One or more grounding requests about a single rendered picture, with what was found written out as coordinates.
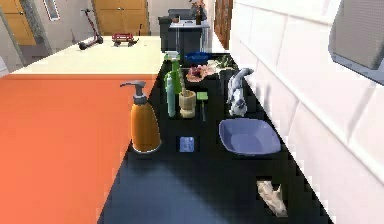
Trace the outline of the teal slim bottle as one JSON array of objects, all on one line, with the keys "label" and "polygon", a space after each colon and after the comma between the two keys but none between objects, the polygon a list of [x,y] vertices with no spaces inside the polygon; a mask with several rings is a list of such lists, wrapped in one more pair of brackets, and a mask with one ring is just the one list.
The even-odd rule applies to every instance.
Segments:
[{"label": "teal slim bottle", "polygon": [[173,80],[170,74],[166,75],[166,94],[167,94],[167,111],[169,117],[174,117],[176,114],[175,110],[175,93]]}]

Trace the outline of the green spray bottle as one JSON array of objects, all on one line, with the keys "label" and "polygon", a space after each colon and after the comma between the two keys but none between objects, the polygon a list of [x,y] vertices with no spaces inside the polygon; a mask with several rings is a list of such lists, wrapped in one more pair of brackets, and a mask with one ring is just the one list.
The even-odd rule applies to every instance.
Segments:
[{"label": "green spray bottle", "polygon": [[165,53],[164,59],[171,62],[171,70],[166,73],[164,77],[164,83],[167,83],[167,78],[171,77],[174,92],[179,94],[182,90],[180,83],[180,55],[177,51],[167,51]]}]

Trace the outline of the orange pump dispenser bottle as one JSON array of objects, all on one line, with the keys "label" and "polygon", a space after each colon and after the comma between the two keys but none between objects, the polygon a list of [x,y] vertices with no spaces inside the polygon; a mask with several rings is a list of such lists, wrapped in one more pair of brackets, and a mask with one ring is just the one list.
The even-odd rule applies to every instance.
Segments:
[{"label": "orange pump dispenser bottle", "polygon": [[161,138],[154,109],[143,91],[146,83],[141,80],[127,81],[121,87],[128,85],[135,87],[131,107],[132,148],[140,154],[155,152],[161,145]]}]

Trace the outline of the blue round dish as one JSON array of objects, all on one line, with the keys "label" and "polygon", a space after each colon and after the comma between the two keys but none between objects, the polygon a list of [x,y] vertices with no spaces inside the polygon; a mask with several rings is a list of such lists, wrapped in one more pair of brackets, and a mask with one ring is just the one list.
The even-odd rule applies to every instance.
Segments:
[{"label": "blue round dish", "polygon": [[194,64],[206,63],[210,58],[211,54],[207,52],[191,52],[185,55],[185,60]]}]

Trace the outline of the black countertop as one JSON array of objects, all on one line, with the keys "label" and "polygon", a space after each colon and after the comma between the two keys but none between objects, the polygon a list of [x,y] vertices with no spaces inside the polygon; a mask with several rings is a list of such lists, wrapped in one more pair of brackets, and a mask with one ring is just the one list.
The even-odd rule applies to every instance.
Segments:
[{"label": "black countertop", "polygon": [[[333,224],[288,149],[264,156],[242,156],[225,149],[219,123],[228,116],[226,84],[230,71],[198,83],[205,91],[192,119],[167,114],[162,79],[149,95],[162,144],[154,153],[128,150],[97,224]],[[194,138],[193,152],[180,152],[180,138]],[[277,217],[258,194],[257,181],[281,186],[288,216]]]}]

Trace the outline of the green leafy plant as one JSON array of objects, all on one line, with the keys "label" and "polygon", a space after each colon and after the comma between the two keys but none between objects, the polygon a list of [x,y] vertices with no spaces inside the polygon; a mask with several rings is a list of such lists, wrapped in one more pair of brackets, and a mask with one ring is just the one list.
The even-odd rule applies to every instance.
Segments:
[{"label": "green leafy plant", "polygon": [[230,55],[222,55],[215,60],[216,70],[237,70],[238,66]]}]

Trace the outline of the blue square bowl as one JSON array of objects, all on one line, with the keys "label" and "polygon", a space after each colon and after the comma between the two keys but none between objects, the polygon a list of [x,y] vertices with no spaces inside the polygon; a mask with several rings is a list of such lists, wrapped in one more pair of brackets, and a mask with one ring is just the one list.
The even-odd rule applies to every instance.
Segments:
[{"label": "blue square bowl", "polygon": [[277,153],[281,143],[265,121],[250,118],[225,119],[219,123],[219,136],[227,151],[245,156]]}]

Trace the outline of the grey side table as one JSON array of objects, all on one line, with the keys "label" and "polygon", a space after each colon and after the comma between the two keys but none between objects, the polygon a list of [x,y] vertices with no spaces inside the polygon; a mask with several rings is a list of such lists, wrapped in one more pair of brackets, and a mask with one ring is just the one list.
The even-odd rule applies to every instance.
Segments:
[{"label": "grey side table", "polygon": [[206,50],[210,29],[207,21],[197,24],[195,20],[180,20],[178,23],[172,22],[169,28],[175,32],[176,51],[180,55]]}]

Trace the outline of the black bin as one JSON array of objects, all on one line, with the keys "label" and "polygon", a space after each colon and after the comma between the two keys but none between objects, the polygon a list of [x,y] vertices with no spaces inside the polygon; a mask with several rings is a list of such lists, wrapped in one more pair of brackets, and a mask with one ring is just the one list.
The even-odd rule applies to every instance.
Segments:
[{"label": "black bin", "polygon": [[160,26],[161,50],[163,52],[175,50],[175,33],[170,28],[171,18],[169,16],[162,16],[158,18],[158,22]]}]

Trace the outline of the brown wooden door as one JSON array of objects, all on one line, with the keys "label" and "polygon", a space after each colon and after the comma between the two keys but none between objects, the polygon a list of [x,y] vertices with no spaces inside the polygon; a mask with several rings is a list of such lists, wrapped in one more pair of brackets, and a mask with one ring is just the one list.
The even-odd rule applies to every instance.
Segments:
[{"label": "brown wooden door", "polygon": [[233,0],[215,0],[214,31],[222,47],[229,49]]}]

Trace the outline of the red toy wagon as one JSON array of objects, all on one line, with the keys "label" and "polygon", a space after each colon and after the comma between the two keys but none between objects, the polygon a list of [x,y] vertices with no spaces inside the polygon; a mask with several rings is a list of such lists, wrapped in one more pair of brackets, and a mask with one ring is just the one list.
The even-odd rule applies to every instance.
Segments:
[{"label": "red toy wagon", "polygon": [[116,33],[112,35],[114,46],[118,47],[123,42],[126,42],[128,47],[135,45],[139,39],[135,39],[131,33]]}]

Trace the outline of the beige crumpled cloth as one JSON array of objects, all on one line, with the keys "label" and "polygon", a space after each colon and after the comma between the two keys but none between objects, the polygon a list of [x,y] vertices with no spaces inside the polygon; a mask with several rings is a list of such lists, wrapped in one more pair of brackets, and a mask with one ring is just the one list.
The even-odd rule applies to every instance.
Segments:
[{"label": "beige crumpled cloth", "polygon": [[269,209],[277,217],[287,217],[288,211],[282,198],[281,186],[274,189],[271,181],[257,181],[256,185],[258,194],[267,204]]}]

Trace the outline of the wooden room door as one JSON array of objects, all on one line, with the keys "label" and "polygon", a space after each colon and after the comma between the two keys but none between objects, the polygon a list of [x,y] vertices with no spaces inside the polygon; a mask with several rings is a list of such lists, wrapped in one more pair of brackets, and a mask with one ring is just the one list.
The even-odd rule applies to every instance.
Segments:
[{"label": "wooden room door", "polygon": [[33,46],[36,44],[20,0],[0,0],[0,7],[18,45]]}]

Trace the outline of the framed wall picture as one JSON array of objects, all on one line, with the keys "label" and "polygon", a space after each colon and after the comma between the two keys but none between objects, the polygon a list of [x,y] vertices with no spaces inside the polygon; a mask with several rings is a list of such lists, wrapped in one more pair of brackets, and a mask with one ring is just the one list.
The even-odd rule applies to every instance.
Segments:
[{"label": "framed wall picture", "polygon": [[55,0],[43,0],[48,18],[50,21],[57,21],[60,19],[60,15],[56,6]]}]

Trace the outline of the grey wall cabinet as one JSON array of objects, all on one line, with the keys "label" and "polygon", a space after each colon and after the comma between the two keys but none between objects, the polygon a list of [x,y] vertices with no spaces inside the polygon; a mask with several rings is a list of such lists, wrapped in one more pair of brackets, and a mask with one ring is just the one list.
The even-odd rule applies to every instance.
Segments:
[{"label": "grey wall cabinet", "polygon": [[384,86],[384,0],[341,0],[328,50],[335,63]]}]

